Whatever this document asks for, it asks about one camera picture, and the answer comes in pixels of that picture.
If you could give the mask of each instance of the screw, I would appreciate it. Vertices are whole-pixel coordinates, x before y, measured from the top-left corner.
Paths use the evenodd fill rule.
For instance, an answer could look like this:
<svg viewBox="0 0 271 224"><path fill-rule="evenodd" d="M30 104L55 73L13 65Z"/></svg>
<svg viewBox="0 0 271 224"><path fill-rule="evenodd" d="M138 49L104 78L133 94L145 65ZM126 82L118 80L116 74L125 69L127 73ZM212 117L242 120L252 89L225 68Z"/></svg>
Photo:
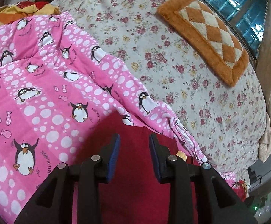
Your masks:
<svg viewBox="0 0 271 224"><path fill-rule="evenodd" d="M209 163L204 163L203 168L209 170L211 168L211 165Z"/></svg>
<svg viewBox="0 0 271 224"><path fill-rule="evenodd" d="M169 155L169 160L170 161L176 161L177 157L175 155Z"/></svg>
<svg viewBox="0 0 271 224"><path fill-rule="evenodd" d="M66 167L66 163L64 163L64 162L61 162L61 163L58 164L59 169L63 169L65 167Z"/></svg>
<svg viewBox="0 0 271 224"><path fill-rule="evenodd" d="M93 156L91 156L91 160L92 161L98 161L99 159L100 159L99 155L93 155Z"/></svg>

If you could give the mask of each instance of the orange plush border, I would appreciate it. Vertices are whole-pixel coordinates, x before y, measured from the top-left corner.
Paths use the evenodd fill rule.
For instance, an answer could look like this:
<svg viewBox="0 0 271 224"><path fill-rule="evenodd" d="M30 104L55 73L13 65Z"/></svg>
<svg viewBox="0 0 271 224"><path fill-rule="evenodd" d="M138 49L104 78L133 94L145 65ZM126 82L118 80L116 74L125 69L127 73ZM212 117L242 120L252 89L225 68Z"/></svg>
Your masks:
<svg viewBox="0 0 271 224"><path fill-rule="evenodd" d="M196 0L168 0L158 7L157 13L172 25L202 55L207 64L226 84L233 87L248 65L248 53L243 48L242 55L235 66L233 68L227 66L212 45L194 26L179 14L182 8L188 6L193 1Z"/></svg>

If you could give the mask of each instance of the bed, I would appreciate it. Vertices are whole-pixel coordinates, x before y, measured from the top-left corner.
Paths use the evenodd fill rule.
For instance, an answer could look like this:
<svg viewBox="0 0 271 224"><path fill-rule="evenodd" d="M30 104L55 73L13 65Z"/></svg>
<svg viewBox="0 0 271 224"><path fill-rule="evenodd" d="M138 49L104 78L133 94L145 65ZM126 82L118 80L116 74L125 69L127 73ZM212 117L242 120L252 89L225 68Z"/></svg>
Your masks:
<svg viewBox="0 0 271 224"><path fill-rule="evenodd" d="M251 64L226 86L199 54L156 14L166 0L55 0L108 53L125 61L153 99L164 101L218 171L243 178L257 160L266 124Z"/></svg>

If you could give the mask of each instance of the brown checkered pillow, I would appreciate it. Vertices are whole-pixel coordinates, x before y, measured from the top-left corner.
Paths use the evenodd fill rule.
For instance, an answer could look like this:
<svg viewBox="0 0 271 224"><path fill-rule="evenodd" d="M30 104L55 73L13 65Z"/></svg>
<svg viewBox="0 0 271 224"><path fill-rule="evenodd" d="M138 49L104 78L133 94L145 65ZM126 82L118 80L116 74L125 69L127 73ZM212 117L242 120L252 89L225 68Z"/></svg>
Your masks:
<svg viewBox="0 0 271 224"><path fill-rule="evenodd" d="M225 83L235 86L249 62L248 53L215 12L199 0L168 0L157 12Z"/></svg>

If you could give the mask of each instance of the pink penguin blanket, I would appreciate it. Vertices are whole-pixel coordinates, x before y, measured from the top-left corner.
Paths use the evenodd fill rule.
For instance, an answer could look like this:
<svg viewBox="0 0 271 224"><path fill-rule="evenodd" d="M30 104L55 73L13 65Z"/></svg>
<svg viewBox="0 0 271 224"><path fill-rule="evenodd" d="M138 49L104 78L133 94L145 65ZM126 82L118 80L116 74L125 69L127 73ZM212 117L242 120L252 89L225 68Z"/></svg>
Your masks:
<svg viewBox="0 0 271 224"><path fill-rule="evenodd" d="M154 101L123 61L103 51L69 13L0 27L0 215L13 223L60 162L69 165L95 126L122 122L175 138L207 159L169 105ZM225 173L234 179L233 173Z"/></svg>

